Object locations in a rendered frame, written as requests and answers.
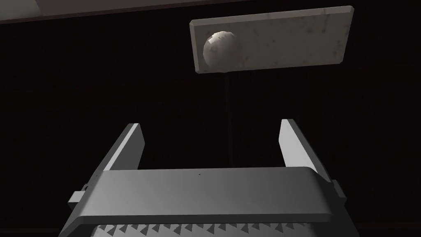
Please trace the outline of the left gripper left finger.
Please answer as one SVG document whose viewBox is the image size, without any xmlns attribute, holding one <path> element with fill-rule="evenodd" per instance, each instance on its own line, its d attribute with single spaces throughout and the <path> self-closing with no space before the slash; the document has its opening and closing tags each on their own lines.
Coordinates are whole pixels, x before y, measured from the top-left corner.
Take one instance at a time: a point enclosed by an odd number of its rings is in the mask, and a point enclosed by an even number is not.
<svg viewBox="0 0 421 237">
<path fill-rule="evenodd" d="M 99 176 L 108 170 L 136 170 L 144 147 L 140 124 L 128 124 L 96 169 L 95 175 Z"/>
</svg>

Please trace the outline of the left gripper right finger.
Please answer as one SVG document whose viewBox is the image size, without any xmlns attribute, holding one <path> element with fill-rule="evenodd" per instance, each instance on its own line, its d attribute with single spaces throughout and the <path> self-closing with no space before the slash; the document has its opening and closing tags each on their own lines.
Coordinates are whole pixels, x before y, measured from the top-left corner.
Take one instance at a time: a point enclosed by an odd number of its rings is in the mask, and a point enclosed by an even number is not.
<svg viewBox="0 0 421 237">
<path fill-rule="evenodd" d="M 278 142 L 286 167 L 309 167 L 331 182 L 325 167 L 293 119 L 282 119 Z"/>
</svg>

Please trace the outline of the pale marble backplate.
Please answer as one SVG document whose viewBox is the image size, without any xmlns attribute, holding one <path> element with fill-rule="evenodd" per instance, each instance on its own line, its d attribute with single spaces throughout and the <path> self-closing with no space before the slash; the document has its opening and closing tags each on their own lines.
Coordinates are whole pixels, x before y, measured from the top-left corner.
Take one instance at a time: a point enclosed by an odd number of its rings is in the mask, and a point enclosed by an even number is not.
<svg viewBox="0 0 421 237">
<path fill-rule="evenodd" d="M 203 47 L 220 31 L 239 36 L 243 46 L 242 64 L 228 72 L 339 64 L 353 14 L 354 8 L 348 5 L 192 20 L 195 71 L 218 72 L 205 63 Z"/>
</svg>

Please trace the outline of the pale marble ball knob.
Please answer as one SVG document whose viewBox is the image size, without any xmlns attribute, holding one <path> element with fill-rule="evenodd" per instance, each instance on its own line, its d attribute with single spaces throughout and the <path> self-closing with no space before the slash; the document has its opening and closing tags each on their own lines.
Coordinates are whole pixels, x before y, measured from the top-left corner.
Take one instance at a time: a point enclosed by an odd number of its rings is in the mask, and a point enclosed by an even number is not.
<svg viewBox="0 0 421 237">
<path fill-rule="evenodd" d="M 239 36 L 220 31 L 210 36 L 203 47 L 204 61 L 210 70 L 232 71 L 243 61 L 243 46 Z"/>
</svg>

